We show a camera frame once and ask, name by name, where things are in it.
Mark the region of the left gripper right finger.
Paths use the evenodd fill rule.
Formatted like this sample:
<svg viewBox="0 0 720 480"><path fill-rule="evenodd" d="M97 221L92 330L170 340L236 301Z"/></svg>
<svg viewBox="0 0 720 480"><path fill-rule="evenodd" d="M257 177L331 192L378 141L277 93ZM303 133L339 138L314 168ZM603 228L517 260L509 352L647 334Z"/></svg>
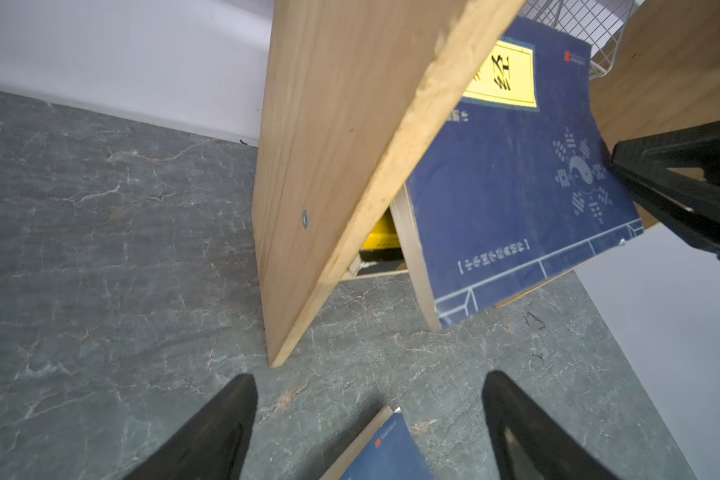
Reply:
<svg viewBox="0 0 720 480"><path fill-rule="evenodd" d="M488 372L482 403L500 478L616 477L504 372Z"/></svg>

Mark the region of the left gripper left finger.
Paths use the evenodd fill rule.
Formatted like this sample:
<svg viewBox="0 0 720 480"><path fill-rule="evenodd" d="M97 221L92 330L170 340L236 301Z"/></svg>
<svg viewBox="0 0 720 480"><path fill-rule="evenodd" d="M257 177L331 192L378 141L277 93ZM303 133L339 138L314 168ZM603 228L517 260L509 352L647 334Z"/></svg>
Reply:
<svg viewBox="0 0 720 480"><path fill-rule="evenodd" d="M257 411L254 376L234 377L128 479L238 479Z"/></svg>

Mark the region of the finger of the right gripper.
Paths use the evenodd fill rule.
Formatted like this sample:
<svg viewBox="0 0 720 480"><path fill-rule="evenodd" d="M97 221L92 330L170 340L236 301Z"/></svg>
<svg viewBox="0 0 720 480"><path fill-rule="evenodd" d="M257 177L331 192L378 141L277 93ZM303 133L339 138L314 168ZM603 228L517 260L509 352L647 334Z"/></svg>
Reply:
<svg viewBox="0 0 720 480"><path fill-rule="evenodd" d="M720 121L619 141L610 171L648 213L720 261Z"/></svg>

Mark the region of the blue book with yellow label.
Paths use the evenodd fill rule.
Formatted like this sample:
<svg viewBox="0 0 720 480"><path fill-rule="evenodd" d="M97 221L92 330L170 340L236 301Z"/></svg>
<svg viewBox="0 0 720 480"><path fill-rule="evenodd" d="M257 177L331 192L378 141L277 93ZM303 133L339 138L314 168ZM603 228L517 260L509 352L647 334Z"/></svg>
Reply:
<svg viewBox="0 0 720 480"><path fill-rule="evenodd" d="M590 108L591 46L518 18L390 210L439 331L642 234Z"/></svg>

